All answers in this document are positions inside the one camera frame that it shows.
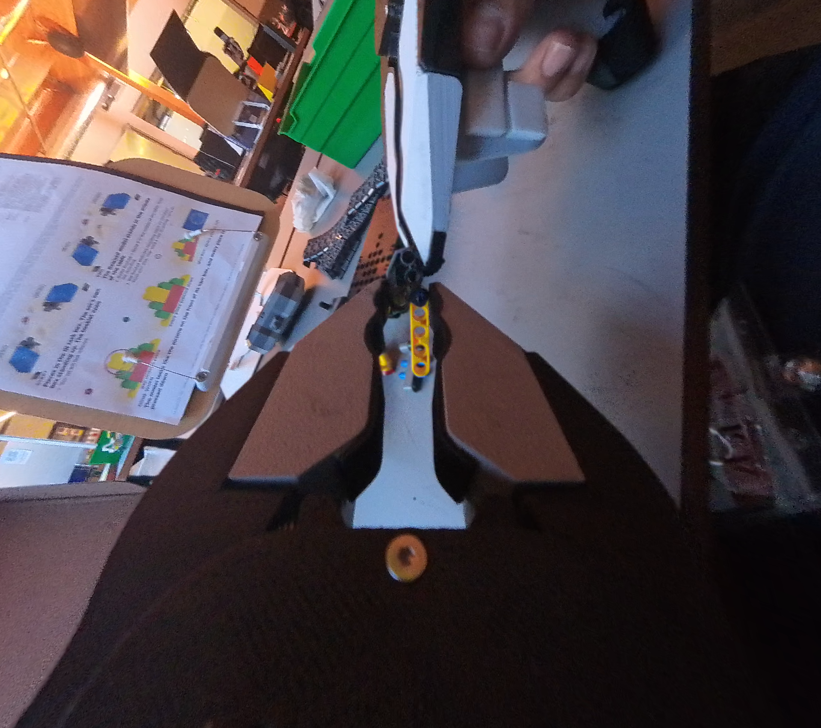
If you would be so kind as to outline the green plastic bin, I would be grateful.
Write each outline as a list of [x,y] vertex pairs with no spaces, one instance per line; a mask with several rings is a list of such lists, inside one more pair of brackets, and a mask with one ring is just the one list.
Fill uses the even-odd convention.
[[330,0],[278,132],[354,169],[382,133],[376,0]]

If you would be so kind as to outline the grey brick motor block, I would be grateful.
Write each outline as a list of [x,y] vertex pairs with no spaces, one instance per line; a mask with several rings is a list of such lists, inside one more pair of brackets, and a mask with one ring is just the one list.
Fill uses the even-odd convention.
[[285,343],[300,312],[304,296],[304,279],[295,271],[282,271],[249,330],[249,350],[259,354],[270,353],[277,345]]

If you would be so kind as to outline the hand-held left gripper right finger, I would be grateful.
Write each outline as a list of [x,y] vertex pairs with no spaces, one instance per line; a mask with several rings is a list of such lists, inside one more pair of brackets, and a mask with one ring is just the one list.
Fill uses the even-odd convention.
[[440,283],[434,319],[434,471],[453,500],[575,486],[585,476],[526,352]]

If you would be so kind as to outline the white stand base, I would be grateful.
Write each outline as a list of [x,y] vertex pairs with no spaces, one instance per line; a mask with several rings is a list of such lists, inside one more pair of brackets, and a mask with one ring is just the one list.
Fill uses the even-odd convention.
[[[242,323],[241,330],[233,350],[231,351],[228,368],[221,379],[221,393],[225,396],[225,398],[230,398],[233,394],[239,391],[241,386],[251,379],[258,365],[263,361],[263,357],[269,354],[259,354],[250,351],[247,345],[247,335],[252,324],[256,321],[262,310],[264,300],[271,294],[273,286],[282,271],[288,270],[280,268],[268,269],[262,274],[262,277],[257,283],[256,291],[252,296],[251,305],[247,311],[245,320]],[[281,346],[282,345],[280,344],[277,345],[270,353],[276,351]]]

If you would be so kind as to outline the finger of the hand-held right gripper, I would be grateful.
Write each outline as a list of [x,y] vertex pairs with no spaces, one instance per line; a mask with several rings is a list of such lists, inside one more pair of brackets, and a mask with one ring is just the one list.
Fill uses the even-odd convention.
[[444,263],[463,87],[421,60],[419,0],[404,0],[399,32],[398,214],[427,275]]
[[384,81],[384,151],[396,228],[404,247],[414,251],[414,240],[402,210],[402,95],[395,75]]

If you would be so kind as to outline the white crumpled tissue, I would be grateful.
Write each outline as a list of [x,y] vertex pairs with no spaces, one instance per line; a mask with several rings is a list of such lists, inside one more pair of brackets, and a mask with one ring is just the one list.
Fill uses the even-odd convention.
[[299,176],[291,195],[294,229],[304,234],[311,232],[336,194],[334,179],[319,168]]

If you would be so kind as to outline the small grey yellow brick assembly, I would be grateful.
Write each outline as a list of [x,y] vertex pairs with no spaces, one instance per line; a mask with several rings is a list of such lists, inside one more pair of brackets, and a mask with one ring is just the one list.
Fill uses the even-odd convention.
[[401,349],[409,360],[401,366],[404,388],[421,391],[432,367],[432,332],[430,327],[430,297],[424,286],[425,268],[418,253],[409,248],[398,249],[387,268],[387,315],[391,318],[407,314],[409,340]]

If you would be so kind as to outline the clear badge holder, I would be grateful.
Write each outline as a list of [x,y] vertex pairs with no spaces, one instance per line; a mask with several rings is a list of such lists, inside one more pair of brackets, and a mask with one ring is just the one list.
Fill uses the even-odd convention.
[[710,326],[709,498],[724,515],[820,509],[819,352],[777,350],[745,287]]

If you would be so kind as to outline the black perforated battery box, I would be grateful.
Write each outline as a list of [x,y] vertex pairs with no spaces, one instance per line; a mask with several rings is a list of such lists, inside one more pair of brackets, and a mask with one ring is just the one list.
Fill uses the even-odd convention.
[[381,199],[369,222],[349,294],[354,297],[376,281],[381,281],[396,249],[401,247],[390,198]]

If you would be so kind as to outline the grey desk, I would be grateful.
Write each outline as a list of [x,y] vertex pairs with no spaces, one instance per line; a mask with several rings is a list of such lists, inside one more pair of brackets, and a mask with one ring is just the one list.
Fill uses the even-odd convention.
[[693,0],[648,0],[653,64],[549,105],[549,136],[497,186],[457,194],[437,282],[536,353],[679,503]]

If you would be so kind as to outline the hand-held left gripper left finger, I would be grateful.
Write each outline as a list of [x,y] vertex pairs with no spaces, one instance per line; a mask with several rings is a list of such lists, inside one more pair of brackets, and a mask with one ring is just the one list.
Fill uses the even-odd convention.
[[379,289],[366,287],[295,344],[229,472],[231,481],[297,480],[368,430],[378,372],[366,328],[377,315]]

